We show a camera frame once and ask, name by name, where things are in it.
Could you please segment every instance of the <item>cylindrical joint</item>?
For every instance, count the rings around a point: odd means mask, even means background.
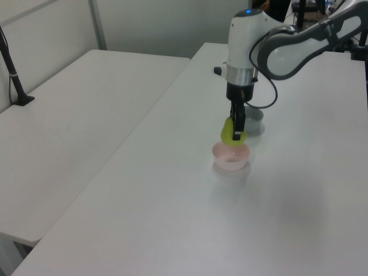
[[[235,68],[229,64],[226,65],[226,69],[226,80],[229,83],[238,86],[251,85],[257,73],[256,69],[254,68]]]

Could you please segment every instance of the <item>person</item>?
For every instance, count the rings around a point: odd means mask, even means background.
[[[268,16],[283,22],[290,5],[290,0],[252,0],[253,8],[262,9]]]

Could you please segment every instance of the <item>gray bowl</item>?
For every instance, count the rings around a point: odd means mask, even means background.
[[[263,119],[263,112],[257,108],[246,106],[246,123],[244,130],[246,132],[253,132],[259,129]]]

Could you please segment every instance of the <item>black stand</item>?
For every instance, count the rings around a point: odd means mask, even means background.
[[[21,81],[19,80],[16,68],[14,67],[12,58],[10,57],[9,49],[7,47],[7,44],[5,42],[5,38],[3,37],[2,33],[0,32],[0,51],[2,54],[2,57],[4,58],[7,70],[9,71],[9,76],[11,77],[14,87],[17,90],[18,94],[18,101],[13,103],[14,105],[20,105],[25,106],[29,102],[33,101],[35,98],[28,96],[24,93]]]

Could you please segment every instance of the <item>pink bowl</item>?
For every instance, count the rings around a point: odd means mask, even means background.
[[[236,171],[246,165],[250,150],[246,144],[231,147],[220,141],[213,146],[212,153],[219,168]]]

